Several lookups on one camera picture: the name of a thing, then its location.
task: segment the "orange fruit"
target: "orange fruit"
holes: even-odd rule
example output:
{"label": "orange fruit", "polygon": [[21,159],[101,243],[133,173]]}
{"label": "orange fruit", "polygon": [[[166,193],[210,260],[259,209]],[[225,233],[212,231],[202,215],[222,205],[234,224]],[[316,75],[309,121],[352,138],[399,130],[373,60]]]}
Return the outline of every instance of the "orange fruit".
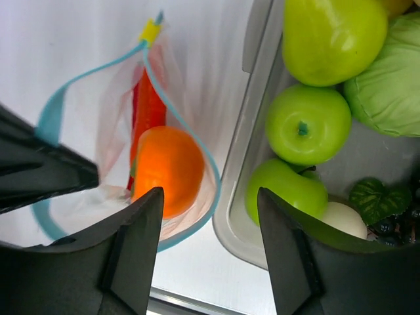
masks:
{"label": "orange fruit", "polygon": [[162,187],[163,218],[171,219],[194,203],[203,176],[203,154],[188,133],[159,126],[139,138],[133,201],[153,187]]}

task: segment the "white egg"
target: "white egg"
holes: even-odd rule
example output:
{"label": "white egg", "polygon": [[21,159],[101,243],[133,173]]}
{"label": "white egg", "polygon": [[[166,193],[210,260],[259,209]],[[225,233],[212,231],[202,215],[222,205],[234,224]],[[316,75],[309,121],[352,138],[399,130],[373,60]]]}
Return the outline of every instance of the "white egg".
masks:
{"label": "white egg", "polygon": [[357,238],[365,240],[368,236],[368,229],[360,215],[342,203],[329,202],[322,222]]}

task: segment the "green pear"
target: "green pear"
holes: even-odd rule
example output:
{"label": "green pear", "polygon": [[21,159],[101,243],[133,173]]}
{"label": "green pear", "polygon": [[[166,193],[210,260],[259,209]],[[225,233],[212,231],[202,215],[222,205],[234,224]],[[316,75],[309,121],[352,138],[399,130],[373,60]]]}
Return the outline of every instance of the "green pear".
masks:
{"label": "green pear", "polygon": [[253,172],[245,191],[245,208],[259,226],[257,195],[260,187],[268,188],[296,209],[321,219],[327,208],[328,193],[313,171],[302,175],[277,158],[270,159]]}
{"label": "green pear", "polygon": [[285,0],[283,59],[300,82],[344,82],[376,58],[387,35],[379,0]]}

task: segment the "cabbage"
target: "cabbage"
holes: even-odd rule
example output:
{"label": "cabbage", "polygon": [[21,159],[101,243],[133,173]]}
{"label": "cabbage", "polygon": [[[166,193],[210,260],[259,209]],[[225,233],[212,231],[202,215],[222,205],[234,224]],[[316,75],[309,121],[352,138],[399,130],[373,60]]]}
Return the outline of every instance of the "cabbage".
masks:
{"label": "cabbage", "polygon": [[375,61],[345,82],[352,115],[390,136],[420,137],[420,12],[390,22]]}

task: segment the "black robotic claw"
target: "black robotic claw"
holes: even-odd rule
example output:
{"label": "black robotic claw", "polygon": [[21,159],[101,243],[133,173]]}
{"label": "black robotic claw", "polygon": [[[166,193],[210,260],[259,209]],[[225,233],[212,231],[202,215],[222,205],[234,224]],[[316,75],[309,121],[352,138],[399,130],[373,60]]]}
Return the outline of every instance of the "black robotic claw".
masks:
{"label": "black robotic claw", "polygon": [[98,185],[94,163],[39,140],[0,103],[0,214]]}

